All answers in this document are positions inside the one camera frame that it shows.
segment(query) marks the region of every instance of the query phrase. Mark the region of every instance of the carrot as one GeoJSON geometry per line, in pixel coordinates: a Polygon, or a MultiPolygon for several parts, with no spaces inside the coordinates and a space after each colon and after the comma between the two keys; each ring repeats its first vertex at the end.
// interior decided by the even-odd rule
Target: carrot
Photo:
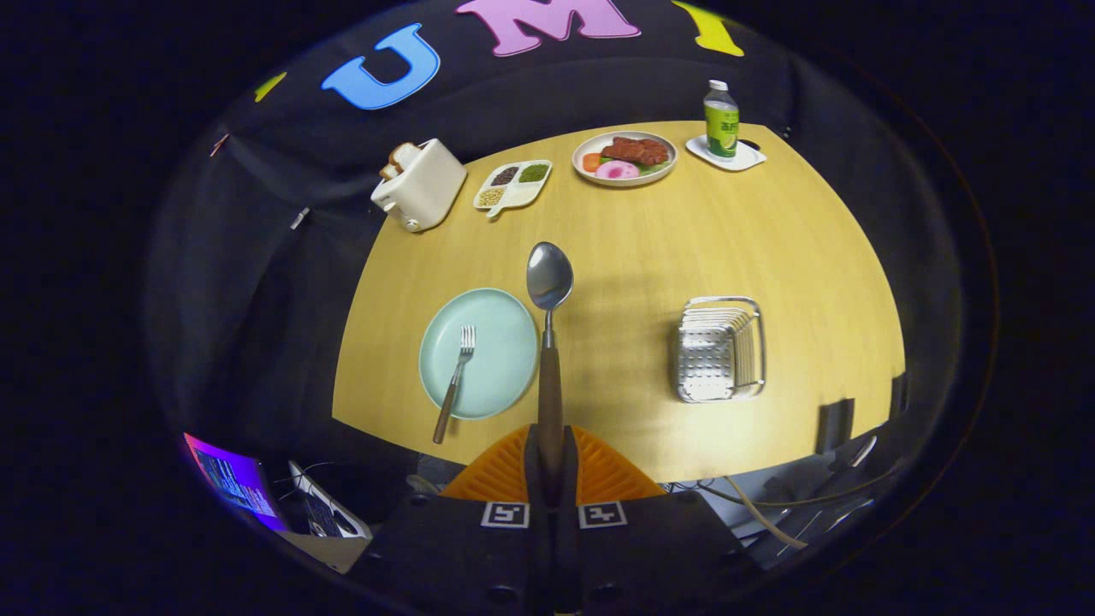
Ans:
{"type": "Polygon", "coordinates": [[[601,152],[591,152],[581,156],[581,167],[592,173],[601,165],[601,152]]]}

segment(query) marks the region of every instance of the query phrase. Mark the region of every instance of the spoon handle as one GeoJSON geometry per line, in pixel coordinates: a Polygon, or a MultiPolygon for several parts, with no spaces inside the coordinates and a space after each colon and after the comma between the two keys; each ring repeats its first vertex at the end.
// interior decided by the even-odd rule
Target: spoon handle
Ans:
{"type": "Polygon", "coordinates": [[[560,469],[563,466],[563,390],[558,370],[558,350],[540,351],[540,410],[537,417],[537,449],[544,479],[548,505],[558,501],[560,469]]]}

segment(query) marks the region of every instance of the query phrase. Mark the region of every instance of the fork handle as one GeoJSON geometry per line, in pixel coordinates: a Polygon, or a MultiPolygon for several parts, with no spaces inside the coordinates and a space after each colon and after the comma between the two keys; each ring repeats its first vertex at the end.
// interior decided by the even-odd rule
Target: fork handle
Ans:
{"type": "Polygon", "coordinates": [[[449,384],[449,391],[445,393],[445,403],[441,404],[441,415],[437,417],[437,428],[434,429],[434,443],[441,444],[445,440],[445,427],[449,426],[449,416],[452,415],[452,403],[457,399],[457,380],[449,384]]]}

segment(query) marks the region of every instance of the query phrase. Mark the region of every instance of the meat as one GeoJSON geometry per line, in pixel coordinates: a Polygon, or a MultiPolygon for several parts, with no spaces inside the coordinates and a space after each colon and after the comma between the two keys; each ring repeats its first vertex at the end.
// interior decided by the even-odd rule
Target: meat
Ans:
{"type": "Polygon", "coordinates": [[[601,150],[601,155],[642,164],[658,164],[669,160],[669,150],[654,139],[613,137],[612,144],[601,150]]]}

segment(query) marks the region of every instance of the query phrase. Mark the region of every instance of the white toaster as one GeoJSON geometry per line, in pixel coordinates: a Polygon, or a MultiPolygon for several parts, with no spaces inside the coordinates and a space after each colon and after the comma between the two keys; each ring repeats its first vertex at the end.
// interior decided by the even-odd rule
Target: white toaster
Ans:
{"type": "Polygon", "coordinates": [[[468,170],[441,141],[430,139],[418,147],[422,153],[403,173],[394,179],[382,179],[370,197],[412,232],[436,226],[445,220],[468,177],[468,170]]]}

